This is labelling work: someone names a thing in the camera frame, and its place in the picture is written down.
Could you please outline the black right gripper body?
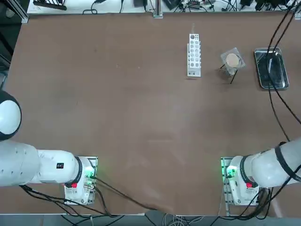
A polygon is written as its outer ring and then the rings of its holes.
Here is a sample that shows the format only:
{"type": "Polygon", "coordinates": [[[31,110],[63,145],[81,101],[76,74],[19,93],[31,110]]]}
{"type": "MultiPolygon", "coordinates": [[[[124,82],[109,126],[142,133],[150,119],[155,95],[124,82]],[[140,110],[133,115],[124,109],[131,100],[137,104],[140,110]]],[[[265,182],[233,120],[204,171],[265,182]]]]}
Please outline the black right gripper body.
{"type": "Polygon", "coordinates": [[[256,0],[255,2],[265,2],[265,4],[270,4],[271,1],[277,1],[278,5],[286,5],[289,0],[256,0]]]}

